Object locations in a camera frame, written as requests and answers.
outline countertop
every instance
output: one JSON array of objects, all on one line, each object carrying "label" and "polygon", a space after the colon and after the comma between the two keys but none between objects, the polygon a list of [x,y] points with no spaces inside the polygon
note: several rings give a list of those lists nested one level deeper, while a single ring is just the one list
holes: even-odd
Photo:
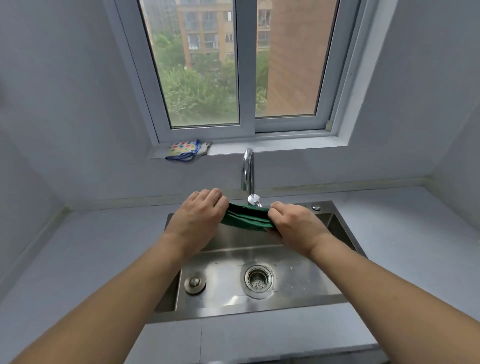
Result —
[{"label": "countertop", "polygon": [[[370,260],[480,320],[480,234],[422,187],[278,199],[332,200]],[[151,246],[177,208],[70,214],[0,305],[0,364]],[[241,363],[375,347],[342,303],[147,325],[127,362]]]}]

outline gray wall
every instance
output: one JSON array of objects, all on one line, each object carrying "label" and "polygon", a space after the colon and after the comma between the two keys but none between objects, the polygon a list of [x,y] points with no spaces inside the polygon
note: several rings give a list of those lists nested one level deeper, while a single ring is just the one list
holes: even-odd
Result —
[{"label": "gray wall", "polygon": [[480,230],[480,106],[431,179],[429,190]]},{"label": "gray wall", "polygon": [[61,206],[0,130],[0,281]]},{"label": "gray wall", "polygon": [[[344,148],[262,153],[259,188],[425,176],[480,97],[480,1],[400,0]],[[241,156],[147,160],[99,0],[0,2],[0,125],[66,202],[236,189]]]}]

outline window pane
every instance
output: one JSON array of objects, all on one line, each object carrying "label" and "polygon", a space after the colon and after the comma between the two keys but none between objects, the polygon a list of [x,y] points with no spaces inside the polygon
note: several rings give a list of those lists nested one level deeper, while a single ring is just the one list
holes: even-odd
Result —
[{"label": "window pane", "polygon": [[316,113],[336,3],[257,0],[257,117]]},{"label": "window pane", "polygon": [[172,128],[238,124],[232,0],[140,0]]}]

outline faucet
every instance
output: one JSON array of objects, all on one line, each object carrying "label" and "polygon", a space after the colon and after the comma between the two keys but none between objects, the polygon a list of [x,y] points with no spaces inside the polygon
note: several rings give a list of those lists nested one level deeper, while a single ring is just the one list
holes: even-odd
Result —
[{"label": "faucet", "polygon": [[248,191],[248,204],[262,207],[260,196],[255,194],[255,162],[253,160],[253,149],[248,148],[243,155],[243,168],[241,171],[241,189]]}]

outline green cloth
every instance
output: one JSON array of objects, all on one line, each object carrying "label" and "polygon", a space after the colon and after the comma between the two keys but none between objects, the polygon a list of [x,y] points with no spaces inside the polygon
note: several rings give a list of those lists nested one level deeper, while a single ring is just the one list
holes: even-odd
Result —
[{"label": "green cloth", "polygon": [[265,231],[275,229],[275,225],[268,218],[269,208],[243,206],[230,203],[222,224],[240,229]]}]

